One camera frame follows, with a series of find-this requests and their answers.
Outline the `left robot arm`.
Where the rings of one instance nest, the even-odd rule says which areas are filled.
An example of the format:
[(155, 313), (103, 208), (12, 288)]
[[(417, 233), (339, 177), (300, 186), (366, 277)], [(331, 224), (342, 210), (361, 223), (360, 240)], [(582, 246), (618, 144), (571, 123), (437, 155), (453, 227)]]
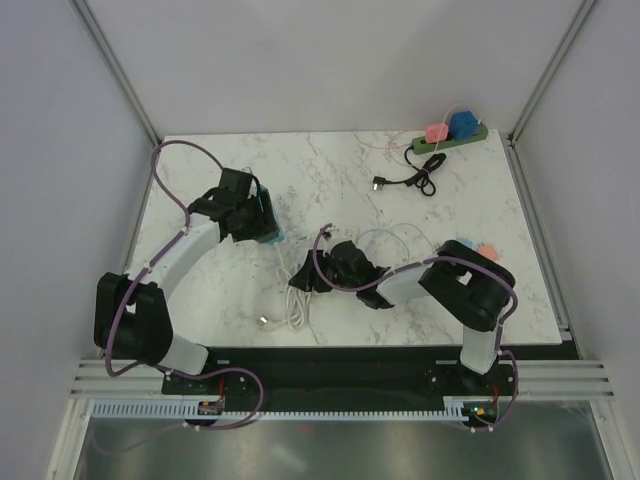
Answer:
[(267, 189), (250, 172), (225, 168), (219, 184), (190, 205), (185, 222), (137, 274), (106, 273), (97, 284), (94, 343), (119, 376), (146, 364), (184, 376), (198, 393), (219, 382), (207, 347), (173, 330), (167, 301), (186, 274), (225, 239), (268, 244), (280, 236)]

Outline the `teal power strip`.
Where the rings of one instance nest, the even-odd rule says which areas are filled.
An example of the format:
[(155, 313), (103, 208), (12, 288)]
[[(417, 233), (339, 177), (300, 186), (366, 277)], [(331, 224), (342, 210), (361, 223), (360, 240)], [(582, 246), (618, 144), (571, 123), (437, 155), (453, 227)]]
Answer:
[(261, 187), (258, 190), (257, 198), (263, 220), (263, 227), (257, 242), (266, 245), (277, 244), (284, 239), (284, 234), (277, 221), (269, 190)]

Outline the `light blue charger plug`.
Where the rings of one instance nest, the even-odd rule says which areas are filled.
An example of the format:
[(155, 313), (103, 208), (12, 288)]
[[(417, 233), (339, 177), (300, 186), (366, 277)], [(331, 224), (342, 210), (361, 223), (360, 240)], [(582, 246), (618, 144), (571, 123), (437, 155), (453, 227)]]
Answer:
[(462, 245), (464, 245), (464, 246), (466, 246), (466, 247), (468, 247), (468, 248), (470, 248), (472, 250), (476, 249), (475, 244), (470, 239), (468, 239), (466, 237), (458, 237), (457, 241), (459, 243), (461, 243)]

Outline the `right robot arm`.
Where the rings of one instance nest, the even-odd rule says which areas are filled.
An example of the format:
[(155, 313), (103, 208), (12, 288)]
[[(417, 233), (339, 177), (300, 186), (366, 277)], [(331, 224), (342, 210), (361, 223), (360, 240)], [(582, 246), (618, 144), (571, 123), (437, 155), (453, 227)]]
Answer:
[(434, 257), (395, 270), (374, 265), (352, 241), (312, 248), (288, 285), (307, 293), (354, 293), (374, 310), (433, 298), (463, 325), (457, 377), (473, 394), (493, 383), (503, 325), (518, 306), (515, 277), (456, 240), (445, 242)]

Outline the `salmon pink charger plug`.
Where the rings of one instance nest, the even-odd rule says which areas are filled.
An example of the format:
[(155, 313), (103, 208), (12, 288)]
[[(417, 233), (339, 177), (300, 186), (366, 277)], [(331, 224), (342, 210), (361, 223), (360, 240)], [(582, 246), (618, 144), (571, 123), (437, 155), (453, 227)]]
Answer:
[(496, 262), (499, 259), (499, 253), (491, 244), (481, 244), (477, 248), (477, 252), (484, 256), (485, 258)]

